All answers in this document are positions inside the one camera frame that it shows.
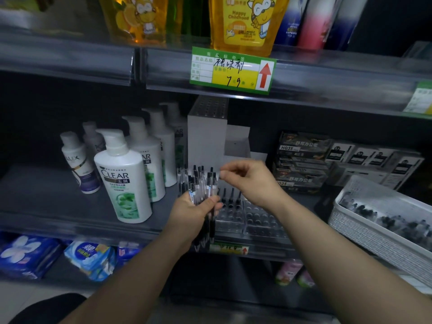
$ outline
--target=cartoon character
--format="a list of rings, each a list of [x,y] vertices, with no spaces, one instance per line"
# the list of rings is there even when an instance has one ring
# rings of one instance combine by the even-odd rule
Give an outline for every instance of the cartoon character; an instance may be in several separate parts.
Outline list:
[[[273,0],[249,0],[247,4],[252,9],[252,27],[260,30],[260,38],[266,38],[275,2]]]
[[[153,7],[153,0],[132,0],[132,3],[137,8],[136,16],[143,24],[144,34],[156,32],[156,9]]]

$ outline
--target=price tag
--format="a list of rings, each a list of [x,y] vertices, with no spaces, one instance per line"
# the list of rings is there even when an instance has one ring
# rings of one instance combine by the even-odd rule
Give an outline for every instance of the price tag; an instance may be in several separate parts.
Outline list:
[[[245,256],[249,252],[249,247],[215,242],[210,245],[210,251],[219,252],[222,254],[237,254],[240,256]]]
[[[432,81],[422,81],[417,85],[411,101],[403,111],[432,115]]]
[[[267,95],[276,59],[192,48],[191,84]]]

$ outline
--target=white plastic basket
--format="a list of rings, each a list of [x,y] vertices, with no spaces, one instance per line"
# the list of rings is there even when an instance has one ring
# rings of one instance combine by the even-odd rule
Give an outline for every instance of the white plastic basket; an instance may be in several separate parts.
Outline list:
[[[432,226],[432,207],[360,176],[352,176],[334,201],[329,225],[355,243],[432,287],[432,252],[339,205],[349,193],[356,202],[386,216],[425,219]]]

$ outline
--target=yellow bottle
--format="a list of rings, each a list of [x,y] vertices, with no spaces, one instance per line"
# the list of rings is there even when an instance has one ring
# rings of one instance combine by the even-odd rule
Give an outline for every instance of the yellow bottle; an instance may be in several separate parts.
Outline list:
[[[136,43],[165,40],[168,0],[99,0],[111,35]]]
[[[209,0],[216,50],[269,56],[289,0]]]

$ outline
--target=right hand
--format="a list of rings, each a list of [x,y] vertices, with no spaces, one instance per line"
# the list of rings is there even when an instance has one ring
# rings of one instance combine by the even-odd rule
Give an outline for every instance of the right hand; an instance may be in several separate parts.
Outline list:
[[[238,188],[254,205],[272,213],[288,195],[270,173],[265,163],[258,160],[239,160],[225,164],[219,178]]]

